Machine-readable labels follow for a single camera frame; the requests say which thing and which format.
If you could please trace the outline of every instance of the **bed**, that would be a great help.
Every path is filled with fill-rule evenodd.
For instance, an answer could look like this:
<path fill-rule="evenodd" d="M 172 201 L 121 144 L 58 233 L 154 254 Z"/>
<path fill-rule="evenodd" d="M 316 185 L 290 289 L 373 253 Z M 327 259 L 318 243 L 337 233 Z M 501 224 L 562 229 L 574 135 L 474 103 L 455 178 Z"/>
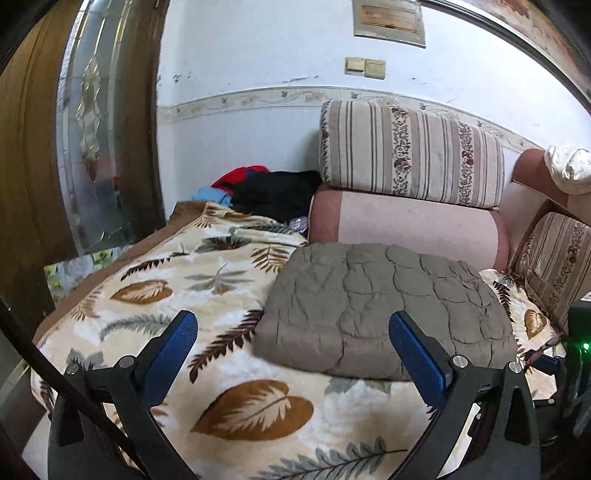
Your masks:
<path fill-rule="evenodd" d="M 60 371 L 73 362 L 112 366 L 136 355 L 179 310 L 191 310 L 197 342 L 152 415 L 195 473 L 228 480 L 387 478 L 432 413 L 412 383 L 304 372 L 252 353 L 269 290 L 305 245 L 305 237 L 268 218 L 215 203 L 180 204 L 165 229 L 64 299 L 35 342 Z M 523 361 L 525 351 L 548 341 L 550 325 L 503 275 L 482 277 L 511 315 Z M 528 382 L 535 398 L 556 388 L 539 372 Z M 31 387 L 51 412 L 55 392 L 36 374 Z M 106 408 L 120 424 L 115 409 Z M 469 425 L 470 419 L 443 473 L 459 465 Z"/>

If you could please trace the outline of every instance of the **floral striped pillow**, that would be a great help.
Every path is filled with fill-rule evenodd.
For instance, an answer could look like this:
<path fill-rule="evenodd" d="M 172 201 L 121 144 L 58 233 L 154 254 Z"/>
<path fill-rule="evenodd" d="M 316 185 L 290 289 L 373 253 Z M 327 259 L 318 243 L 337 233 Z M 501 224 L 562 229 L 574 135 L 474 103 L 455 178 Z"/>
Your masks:
<path fill-rule="evenodd" d="M 484 208 L 501 201 L 501 142 L 446 116 L 333 101 L 321 136 L 321 172 L 333 187 Z"/>
<path fill-rule="evenodd" d="M 559 213 L 546 214 L 519 253 L 515 266 L 568 333 L 569 305 L 591 291 L 591 228 Z"/>

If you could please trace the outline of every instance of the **red clothing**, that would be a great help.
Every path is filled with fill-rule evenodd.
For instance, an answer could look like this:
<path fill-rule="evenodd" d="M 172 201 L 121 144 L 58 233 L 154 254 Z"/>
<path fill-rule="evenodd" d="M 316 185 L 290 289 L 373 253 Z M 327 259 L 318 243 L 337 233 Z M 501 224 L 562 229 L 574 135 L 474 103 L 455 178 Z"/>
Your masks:
<path fill-rule="evenodd" d="M 215 189 L 223 190 L 230 195 L 234 195 L 234 185 L 238 185 L 239 183 L 246 180 L 248 176 L 248 171 L 260 171 L 263 173 L 269 173 L 267 167 L 262 165 L 253 165 L 252 167 L 239 167 L 235 168 L 231 172 L 226 173 L 223 177 L 219 180 L 216 180 L 212 183 L 212 187 Z"/>

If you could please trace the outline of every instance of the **gray quilted cushion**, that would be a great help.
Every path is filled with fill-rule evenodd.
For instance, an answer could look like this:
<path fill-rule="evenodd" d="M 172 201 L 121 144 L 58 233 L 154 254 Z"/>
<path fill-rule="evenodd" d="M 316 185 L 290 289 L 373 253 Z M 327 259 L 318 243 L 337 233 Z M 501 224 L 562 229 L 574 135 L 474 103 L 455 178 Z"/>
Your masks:
<path fill-rule="evenodd" d="M 473 267 L 374 244 L 298 248 L 271 289 L 254 351 L 302 370 L 408 380 L 388 339 L 402 309 L 449 354 L 482 367 L 515 360 L 511 322 Z"/>

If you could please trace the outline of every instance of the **blue gripper pad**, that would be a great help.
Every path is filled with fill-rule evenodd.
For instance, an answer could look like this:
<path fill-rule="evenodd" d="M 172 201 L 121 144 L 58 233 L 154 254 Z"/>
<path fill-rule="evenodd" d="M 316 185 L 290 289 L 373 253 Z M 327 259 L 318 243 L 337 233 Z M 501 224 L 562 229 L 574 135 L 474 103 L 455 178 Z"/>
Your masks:
<path fill-rule="evenodd" d="M 423 401 L 441 410 L 447 402 L 445 376 L 399 312 L 390 317 L 388 334 Z"/>
<path fill-rule="evenodd" d="M 197 318 L 187 310 L 180 311 L 164 333 L 151 342 L 161 339 L 164 340 L 163 345 L 143 374 L 139 386 L 141 401 L 146 408 L 155 407 L 164 401 L 197 340 Z"/>

